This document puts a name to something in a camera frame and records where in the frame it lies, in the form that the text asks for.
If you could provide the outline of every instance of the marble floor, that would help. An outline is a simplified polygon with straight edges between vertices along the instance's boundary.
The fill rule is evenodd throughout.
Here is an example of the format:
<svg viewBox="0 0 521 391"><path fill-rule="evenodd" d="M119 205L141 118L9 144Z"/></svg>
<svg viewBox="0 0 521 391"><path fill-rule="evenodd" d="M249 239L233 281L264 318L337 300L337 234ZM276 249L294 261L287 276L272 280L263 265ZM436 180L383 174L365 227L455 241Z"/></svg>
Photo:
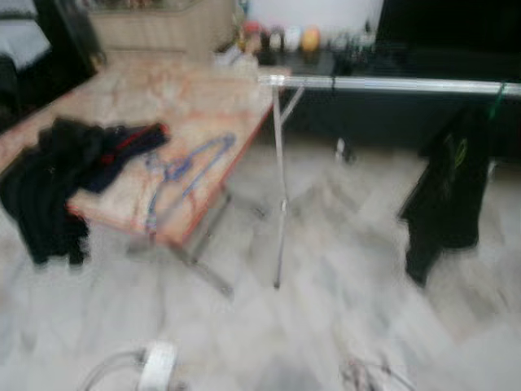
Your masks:
<svg viewBox="0 0 521 391"><path fill-rule="evenodd" d="M479 247L444 256L423 292L404 276L408 234L396 214L425 163L364 148L339 165L332 149L287 140L291 209L278 292L278 182L265 134L230 187L274 212L261 221L232 203L203 254L234 285L233 300L166 248L129 253L136 238L95 224L81 270L60 261L35 270L2 214L0 389L76 389L107 356L154 340L177 345L173 382L194 391L350 391L342 372L353 358L386 363L417 390L485 390L497 379L519 389L521 170L498 167ZM118 372L98 389L134 389L137 377Z"/></svg>

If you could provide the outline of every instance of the marble table top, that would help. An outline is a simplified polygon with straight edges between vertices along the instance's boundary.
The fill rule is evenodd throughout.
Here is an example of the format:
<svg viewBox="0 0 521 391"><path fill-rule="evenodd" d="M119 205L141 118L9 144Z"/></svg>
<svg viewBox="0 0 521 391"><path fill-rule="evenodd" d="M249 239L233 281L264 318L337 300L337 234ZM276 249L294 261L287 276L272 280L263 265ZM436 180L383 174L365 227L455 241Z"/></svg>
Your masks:
<svg viewBox="0 0 521 391"><path fill-rule="evenodd" d="M167 144L131 160L101 195L78 191L69 208L89 220L181 245L271 104L271 89L259 86L256 75L179 59L126 58L6 132L0 171L57 116L100 125L161 122L170 131Z"/></svg>

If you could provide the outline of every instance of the hanging black garment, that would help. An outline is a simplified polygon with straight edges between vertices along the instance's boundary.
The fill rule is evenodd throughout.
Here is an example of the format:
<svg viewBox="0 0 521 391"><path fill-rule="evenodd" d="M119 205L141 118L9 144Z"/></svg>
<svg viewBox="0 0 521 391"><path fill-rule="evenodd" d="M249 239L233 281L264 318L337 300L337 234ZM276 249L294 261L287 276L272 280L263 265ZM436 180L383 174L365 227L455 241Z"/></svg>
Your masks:
<svg viewBox="0 0 521 391"><path fill-rule="evenodd" d="M478 243L489 139L485 110L466 108L423 152L429 164L401 212L409 225L406 271L420 286L443 249Z"/></svg>
<svg viewBox="0 0 521 391"><path fill-rule="evenodd" d="M103 165L104 156L131 156L166 142L162 125L104 130L78 121L57 119L39 134L0 178L0 200L17 221L35 264L52 256L68 256L73 265L85 258L82 240L88 228L67 209L67 200L82 186L103 178L106 187L123 166ZM104 175L104 169L110 169Z"/></svg>

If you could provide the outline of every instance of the power cord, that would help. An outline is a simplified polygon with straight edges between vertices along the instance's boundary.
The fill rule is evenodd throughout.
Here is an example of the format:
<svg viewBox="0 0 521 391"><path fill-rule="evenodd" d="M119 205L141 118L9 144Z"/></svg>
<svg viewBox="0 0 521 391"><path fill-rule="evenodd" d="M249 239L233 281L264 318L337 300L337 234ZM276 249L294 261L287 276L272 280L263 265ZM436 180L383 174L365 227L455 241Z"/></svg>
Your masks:
<svg viewBox="0 0 521 391"><path fill-rule="evenodd" d="M409 390L409 391L415 391L414 386L403 376L397 374L388 365L378 364L375 362L367 362L364 360L360 360L359 358L354 358L349 363L351 373L347 373L345 370L341 370L341 375L344 379L344 381L348 381L350 383L353 383L355 386L355 389L357 391L373 391L378 389L376 384L374 384L374 377L370 375L370 371L368 368L374 368L381 371L383 374L389 376L390 378L397 381L403 388ZM361 388L361 382L360 382L360 372L359 368L361 367L363 371L365 372L367 385L365 386L365 389Z"/></svg>
<svg viewBox="0 0 521 391"><path fill-rule="evenodd" d="M128 367L142 367L147 355L146 349L114 354L106 358L95 369L93 369L78 391L90 391L108 373L119 371Z"/></svg>

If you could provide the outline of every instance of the white wall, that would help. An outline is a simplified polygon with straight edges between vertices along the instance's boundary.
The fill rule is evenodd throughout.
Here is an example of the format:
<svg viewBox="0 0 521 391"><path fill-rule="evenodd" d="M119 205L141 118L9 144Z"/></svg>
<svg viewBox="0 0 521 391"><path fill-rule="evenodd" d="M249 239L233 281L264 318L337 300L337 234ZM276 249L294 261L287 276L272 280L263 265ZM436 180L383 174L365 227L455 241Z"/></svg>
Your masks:
<svg viewBox="0 0 521 391"><path fill-rule="evenodd" d="M249 19L265 27L317 25L331 31L358 32L367 20L378 27L383 0L250 0Z"/></svg>

